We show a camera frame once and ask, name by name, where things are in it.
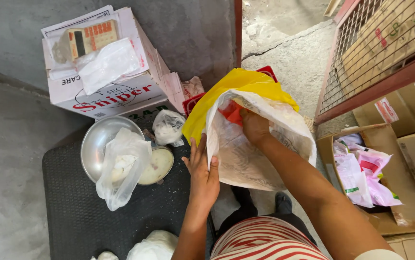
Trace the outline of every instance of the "black rubber mat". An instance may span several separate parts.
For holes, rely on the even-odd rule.
[[[105,250],[125,260],[153,230],[180,234],[190,189],[190,175],[180,158],[188,156],[188,145],[172,149],[174,166],[162,185],[137,185],[130,201],[114,212],[83,171],[80,146],[76,142],[55,148],[43,157],[52,260],[89,260]],[[214,237],[211,218],[207,227],[206,259]]]

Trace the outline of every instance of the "yellow plastic bag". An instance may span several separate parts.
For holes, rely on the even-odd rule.
[[[253,92],[263,98],[288,103],[296,112],[299,111],[297,103],[288,93],[281,90],[281,84],[276,83],[270,76],[262,72],[235,68],[215,84],[191,111],[182,128],[182,133],[190,145],[190,137],[194,137],[196,143],[199,143],[201,132],[206,124],[207,111],[212,107],[217,98],[229,89]]]

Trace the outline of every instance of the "metal grate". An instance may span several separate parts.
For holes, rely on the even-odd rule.
[[[415,61],[415,0],[360,0],[336,37],[316,117]]]

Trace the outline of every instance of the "person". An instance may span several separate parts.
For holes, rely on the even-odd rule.
[[[269,132],[267,119],[245,109],[243,133],[272,163],[289,192],[308,215],[334,260],[402,260],[350,200],[318,170],[287,149]],[[206,221],[220,186],[218,159],[207,167],[206,135],[191,138],[190,158],[183,157],[190,175],[189,203],[172,260],[201,260],[205,254]],[[257,216],[249,191],[232,187],[240,208],[221,225],[212,260],[327,260],[302,220],[292,214],[287,195],[277,193],[276,213]]]

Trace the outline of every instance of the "person's left hand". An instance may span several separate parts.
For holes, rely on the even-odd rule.
[[[198,147],[192,137],[190,159],[182,157],[182,161],[191,174],[189,207],[199,213],[208,214],[217,199],[220,190],[218,180],[218,159],[213,156],[210,170],[207,169],[206,134],[202,134]]]

